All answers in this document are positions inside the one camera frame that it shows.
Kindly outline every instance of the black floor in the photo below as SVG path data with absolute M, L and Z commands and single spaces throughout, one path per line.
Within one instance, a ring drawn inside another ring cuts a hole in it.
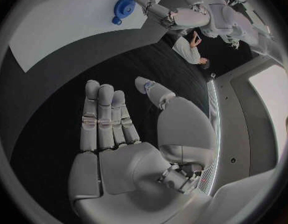
M 228 51 L 229 55 L 222 58 L 222 41 L 212 39 L 211 42 L 218 46 L 215 54 L 210 52 L 210 44 L 207 44 L 206 39 L 200 51 L 202 55 L 208 55 L 212 60 L 213 71 L 217 70 L 219 74 L 251 58 L 249 49 L 245 47 L 238 51 L 243 57 L 241 59 L 239 55 L 232 57 L 237 51 L 234 52 L 232 48 L 228 50 L 226 46 L 224 53 Z M 179 96 L 191 100 L 208 115 L 205 81 L 208 72 L 202 74 L 196 65 L 185 62 L 163 40 L 113 57 L 65 84 L 32 116 L 17 141 L 11 159 L 11 165 L 27 191 L 60 221 L 80 223 L 69 204 L 67 180 L 73 159 L 79 152 L 87 80 L 112 84 L 115 90 L 123 90 L 141 140 L 157 146 L 156 122 L 159 110 L 135 89 L 134 79 L 137 76 L 161 83 Z

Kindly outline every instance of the white shirt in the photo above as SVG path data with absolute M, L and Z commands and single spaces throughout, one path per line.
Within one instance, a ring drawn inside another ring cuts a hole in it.
M 173 50 L 191 64 L 198 64 L 201 58 L 201 55 L 199 54 L 197 48 L 191 48 L 190 43 L 184 37 L 180 37 L 175 42 Z

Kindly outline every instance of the man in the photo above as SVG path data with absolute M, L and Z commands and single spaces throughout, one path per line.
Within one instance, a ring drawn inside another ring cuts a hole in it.
M 203 69 L 208 69 L 210 62 L 207 58 L 201 57 L 197 46 L 202 42 L 202 39 L 197 40 L 197 32 L 193 32 L 193 38 L 189 43 L 181 35 L 177 35 L 174 31 L 169 32 L 174 39 L 174 45 L 172 49 L 182 56 L 188 63 L 200 65 Z

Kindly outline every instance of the white panel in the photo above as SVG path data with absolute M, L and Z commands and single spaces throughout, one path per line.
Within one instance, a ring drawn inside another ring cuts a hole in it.
M 287 139 L 288 76 L 284 68 L 273 65 L 249 78 L 270 115 L 278 144 L 279 157 Z
M 123 19 L 122 25 L 111 22 L 117 1 L 42 0 L 10 41 L 19 65 L 27 72 L 50 53 L 74 41 L 109 31 L 141 28 L 147 17 L 139 5 L 133 14 Z

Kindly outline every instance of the blue object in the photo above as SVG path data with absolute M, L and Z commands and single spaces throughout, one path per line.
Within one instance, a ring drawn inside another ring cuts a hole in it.
M 118 0 L 114 7 L 115 17 L 112 19 L 112 23 L 116 25 L 121 25 L 121 19 L 131 15 L 134 11 L 134 8 L 134 0 Z

